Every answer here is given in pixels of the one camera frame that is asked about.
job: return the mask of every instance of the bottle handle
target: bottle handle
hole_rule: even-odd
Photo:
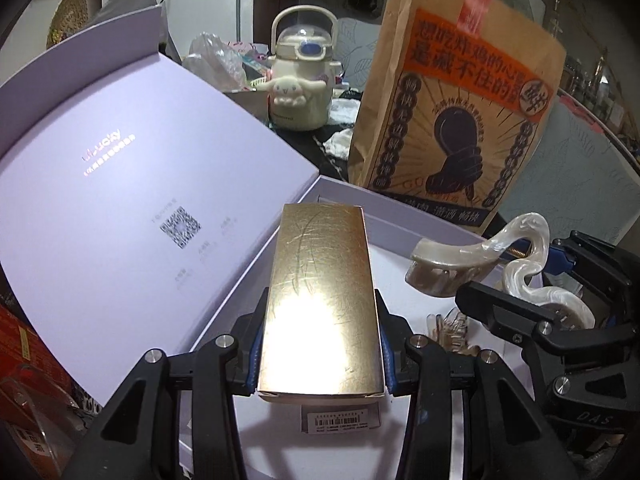
[[[289,7],[289,9],[284,9],[281,13],[276,16],[276,19],[273,20],[273,25],[271,25],[271,53],[276,53],[276,32],[278,28],[278,24],[280,20],[289,14],[294,12],[301,12],[302,10],[311,10],[314,12],[319,12],[320,14],[324,14],[331,21],[331,45],[332,49],[335,49],[335,45],[338,40],[338,18],[335,17],[335,14],[330,10],[325,9],[324,7],[318,7],[315,5],[296,5],[293,7]]]

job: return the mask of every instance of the cartoon figure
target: cartoon figure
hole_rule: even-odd
[[[262,83],[257,88],[270,92],[271,102],[276,106],[301,107],[314,95],[322,93],[326,82],[285,75]]]
[[[476,120],[468,110],[452,106],[436,117],[433,129],[447,158],[442,169],[427,178],[427,192],[447,194],[464,189],[466,197],[473,200],[474,182],[482,175]]]

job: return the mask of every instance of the qr code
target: qr code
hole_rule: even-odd
[[[179,207],[160,228],[180,247],[185,248],[196,233],[200,230],[198,221]]]

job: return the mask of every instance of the gold box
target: gold box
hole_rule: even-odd
[[[361,208],[319,203],[284,206],[258,393],[266,400],[295,404],[360,403],[384,394],[378,313]]]

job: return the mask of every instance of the plastic bag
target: plastic bag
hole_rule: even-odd
[[[248,89],[242,58],[215,34],[203,32],[191,41],[182,66],[221,92]]]

